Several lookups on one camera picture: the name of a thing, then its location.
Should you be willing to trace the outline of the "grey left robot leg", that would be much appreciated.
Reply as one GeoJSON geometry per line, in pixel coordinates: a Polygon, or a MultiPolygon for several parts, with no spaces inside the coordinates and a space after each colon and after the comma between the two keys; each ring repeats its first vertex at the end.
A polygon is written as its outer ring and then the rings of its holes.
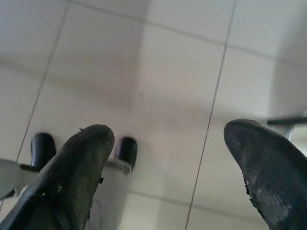
{"type": "Polygon", "coordinates": [[[39,170],[16,161],[0,159],[0,200],[19,196],[29,185],[39,170]]]}

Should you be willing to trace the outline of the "grey right robot leg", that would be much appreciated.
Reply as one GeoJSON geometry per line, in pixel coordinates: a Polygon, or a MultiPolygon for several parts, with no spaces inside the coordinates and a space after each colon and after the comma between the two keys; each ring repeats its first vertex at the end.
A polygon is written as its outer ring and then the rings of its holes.
{"type": "Polygon", "coordinates": [[[93,197],[85,230],[119,230],[130,181],[131,167],[124,161],[107,161],[103,182],[93,197]]]}

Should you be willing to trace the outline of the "grey robot leg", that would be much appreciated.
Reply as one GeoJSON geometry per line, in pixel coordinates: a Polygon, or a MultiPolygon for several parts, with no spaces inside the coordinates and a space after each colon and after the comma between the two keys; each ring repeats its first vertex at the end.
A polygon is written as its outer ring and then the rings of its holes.
{"type": "Polygon", "coordinates": [[[0,159],[0,200],[19,196],[29,185],[39,170],[16,161],[0,159]]]}
{"type": "Polygon", "coordinates": [[[85,230],[119,230],[130,181],[131,167],[124,161],[107,161],[103,182],[93,197],[85,230]]]}

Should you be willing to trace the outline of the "black right robot foot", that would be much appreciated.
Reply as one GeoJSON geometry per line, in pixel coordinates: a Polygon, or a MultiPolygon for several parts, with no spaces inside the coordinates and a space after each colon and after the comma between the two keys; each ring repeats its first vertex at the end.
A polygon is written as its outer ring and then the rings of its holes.
{"type": "Polygon", "coordinates": [[[133,170],[137,159],[137,153],[137,141],[132,137],[123,137],[116,147],[115,159],[125,162],[131,170],[133,170]]]}

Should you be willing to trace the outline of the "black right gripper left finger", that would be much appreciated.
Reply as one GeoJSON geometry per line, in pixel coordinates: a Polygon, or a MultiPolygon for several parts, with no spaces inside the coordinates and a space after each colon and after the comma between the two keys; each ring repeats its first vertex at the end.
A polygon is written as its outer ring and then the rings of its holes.
{"type": "Polygon", "coordinates": [[[91,125],[70,137],[28,185],[0,230],[84,230],[114,139],[106,125],[91,125]]]}

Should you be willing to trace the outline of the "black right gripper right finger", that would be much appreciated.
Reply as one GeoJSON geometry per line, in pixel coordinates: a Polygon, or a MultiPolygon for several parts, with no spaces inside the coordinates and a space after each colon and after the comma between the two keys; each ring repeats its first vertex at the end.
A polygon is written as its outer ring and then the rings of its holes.
{"type": "Polygon", "coordinates": [[[307,230],[307,157],[288,139],[250,119],[224,127],[247,194],[270,230],[307,230]]]}

